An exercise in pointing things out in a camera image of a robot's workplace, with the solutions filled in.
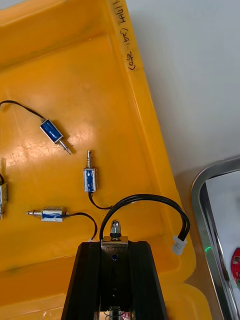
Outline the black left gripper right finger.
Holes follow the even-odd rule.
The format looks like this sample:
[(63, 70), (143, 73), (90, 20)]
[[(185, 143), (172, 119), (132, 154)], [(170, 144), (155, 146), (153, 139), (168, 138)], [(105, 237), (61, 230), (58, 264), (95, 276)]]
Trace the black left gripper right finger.
[(136, 320), (167, 320), (168, 313), (150, 245), (129, 242), (132, 312)]

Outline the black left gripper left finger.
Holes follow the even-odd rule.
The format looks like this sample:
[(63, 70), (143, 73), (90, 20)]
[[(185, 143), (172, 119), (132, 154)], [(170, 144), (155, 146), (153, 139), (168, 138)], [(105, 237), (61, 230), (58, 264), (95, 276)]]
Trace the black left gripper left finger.
[(62, 320), (98, 320), (100, 317), (99, 242), (83, 242), (77, 249), (61, 315)]

